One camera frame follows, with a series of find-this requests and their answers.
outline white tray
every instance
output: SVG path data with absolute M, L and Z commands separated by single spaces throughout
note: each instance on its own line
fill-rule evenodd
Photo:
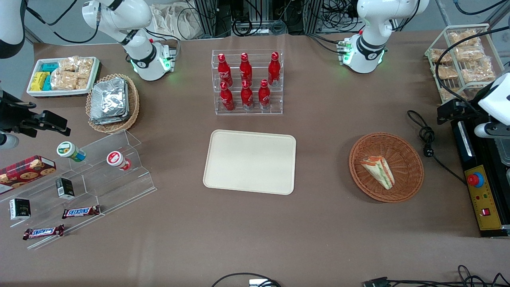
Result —
M 79 90 L 31 91 L 30 84 L 34 80 L 35 73 L 41 71 L 41 66 L 43 64 L 55 63 L 66 58 L 41 59 L 37 60 L 37 62 L 35 63 L 35 67 L 34 70 L 32 71 L 32 76 L 30 77 L 29 85 L 27 87 L 27 94 L 33 96 L 34 98 L 72 97 L 75 95 L 87 95 L 89 90 L 92 88 L 92 85 L 94 84 L 97 75 L 97 70 L 99 69 L 99 60 L 96 57 L 80 57 L 80 58 L 94 60 L 94 63 L 92 64 L 92 71 L 90 72 L 89 76 L 89 82 L 87 83 L 87 88 Z
M 289 195 L 296 139 L 291 135 L 215 130 L 203 183 L 209 188 Z

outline brown wicker basket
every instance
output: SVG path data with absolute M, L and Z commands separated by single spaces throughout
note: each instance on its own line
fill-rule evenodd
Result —
M 106 77 L 103 77 L 99 79 L 97 82 L 104 82 L 109 81 L 113 78 L 123 78 L 127 81 L 127 91 L 128 91 L 128 97 L 129 97 L 129 111 L 131 113 L 130 118 L 125 122 L 119 122 L 119 123 L 112 123 L 107 125 L 96 125 L 92 121 L 89 121 L 89 125 L 98 132 L 103 133 L 116 133 L 120 130 L 129 129 L 136 121 L 136 118 L 138 117 L 138 112 L 140 111 L 140 99 L 138 97 L 138 90 L 135 87 L 135 84 L 133 81 L 126 75 L 122 74 L 113 74 L 108 75 Z M 92 90 L 89 91 L 89 94 L 87 95 L 87 105 L 85 106 L 85 112 L 90 117 L 90 101 L 92 98 Z
M 386 190 L 360 161 L 383 156 L 390 166 L 395 185 Z M 389 133 L 371 133 L 360 138 L 349 155 L 352 178 L 364 193 L 382 202 L 402 202 L 414 196 L 423 183 L 423 164 L 416 150 L 403 138 Z

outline table surface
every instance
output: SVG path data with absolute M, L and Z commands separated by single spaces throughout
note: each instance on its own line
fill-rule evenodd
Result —
M 423 186 L 404 203 L 372 200 L 349 173 L 349 151 L 368 133 L 393 133 L 422 150 L 408 109 L 434 128 L 436 155 L 461 173 L 449 125 L 435 124 L 440 99 L 423 59 L 438 34 L 394 33 L 384 61 L 367 75 L 339 66 L 305 36 L 185 41 L 175 72 L 155 82 L 141 80 L 117 44 L 36 44 L 36 59 L 96 56 L 101 76 L 133 79 L 141 109 L 130 132 L 142 141 L 140 158 L 158 190 L 36 251 L 0 217 L 0 285 L 207 287 L 229 273 L 255 272 L 289 287 L 360 286 L 381 276 L 450 281 L 459 264 L 487 279 L 507 272 L 508 241 L 478 237 L 467 189 L 433 159 L 422 156 Z M 211 50 L 243 48 L 284 49 L 283 115 L 215 115 Z M 55 158 L 55 146 L 67 139 L 84 146 L 105 136 L 88 126 L 85 98 L 23 99 L 67 118 L 71 137 L 21 136 L 16 149 L 0 152 L 0 166 L 34 154 Z M 206 188 L 216 129 L 293 135 L 294 192 Z M 221 286 L 247 286 L 247 279 Z

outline red bottle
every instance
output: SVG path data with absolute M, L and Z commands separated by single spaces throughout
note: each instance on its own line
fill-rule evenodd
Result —
M 269 96 L 271 95 L 271 91 L 267 87 L 267 80 L 263 79 L 260 81 L 260 89 L 259 89 L 259 104 L 260 108 L 263 110 L 268 110 L 270 107 Z
M 280 61 L 278 61 L 278 52 L 271 54 L 271 63 L 269 63 L 269 85 L 274 87 L 280 84 Z
M 228 87 L 232 87 L 234 83 L 232 80 L 232 73 L 230 72 L 230 66 L 225 60 L 224 54 L 218 54 L 218 73 L 220 74 L 220 79 L 222 82 L 227 83 Z
M 241 65 L 239 66 L 239 71 L 241 72 L 241 81 L 247 81 L 249 86 L 251 87 L 251 78 L 253 73 L 251 71 L 251 64 L 248 61 L 248 54 L 241 54 Z
M 241 82 L 243 89 L 241 90 L 241 100 L 243 101 L 243 109 L 249 111 L 253 108 L 253 92 L 250 89 L 248 81 Z
M 232 98 L 232 92 L 227 87 L 227 83 L 221 82 L 220 88 L 221 88 L 220 92 L 221 102 L 223 103 L 227 111 L 233 111 L 236 108 L 236 105 L 234 104 L 234 99 Z

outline red cookie box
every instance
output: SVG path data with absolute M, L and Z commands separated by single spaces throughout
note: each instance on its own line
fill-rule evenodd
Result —
M 31 156 L 0 169 L 0 194 L 18 188 L 57 170 L 55 162 L 40 155 Z

